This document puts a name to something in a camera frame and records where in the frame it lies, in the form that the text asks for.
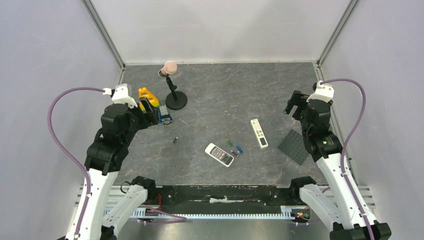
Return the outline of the long white remote control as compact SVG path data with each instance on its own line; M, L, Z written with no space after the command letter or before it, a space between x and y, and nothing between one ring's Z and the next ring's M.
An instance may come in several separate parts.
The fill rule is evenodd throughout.
M258 141L259 147L261 149L267 148L269 146L268 141L264 135L264 132L262 130L262 127L259 123L259 120L257 118L252 119L250 121L251 127L255 133L255 137Z

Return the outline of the blue battery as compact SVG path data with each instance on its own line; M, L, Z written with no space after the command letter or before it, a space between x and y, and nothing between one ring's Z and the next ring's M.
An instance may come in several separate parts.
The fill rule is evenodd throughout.
M237 148L237 150L238 150L238 152L240 154L243 154L244 153L243 150L242 150L242 148L239 145L237 145L236 148Z

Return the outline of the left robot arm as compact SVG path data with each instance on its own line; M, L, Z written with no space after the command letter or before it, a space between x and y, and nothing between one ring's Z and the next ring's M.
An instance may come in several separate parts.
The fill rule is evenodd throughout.
M113 183L129 154L129 146L139 130L159 124L160 110L149 103L129 108L115 103L105 108L101 128L86 151L84 163L90 182L84 191L76 215L65 240L115 240L133 212L142 204L152 204L157 198L155 181L137 176L128 192L108 213L104 214Z

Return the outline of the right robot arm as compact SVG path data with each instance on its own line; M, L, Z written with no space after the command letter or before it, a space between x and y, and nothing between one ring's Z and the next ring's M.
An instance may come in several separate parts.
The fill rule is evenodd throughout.
M291 180L289 199L305 203L329 231L331 240L388 240L392 231L379 222L362 197L338 137L330 129L331 100L313 99L295 90L284 109L301 123L306 151L323 173L333 195L331 202L310 177Z

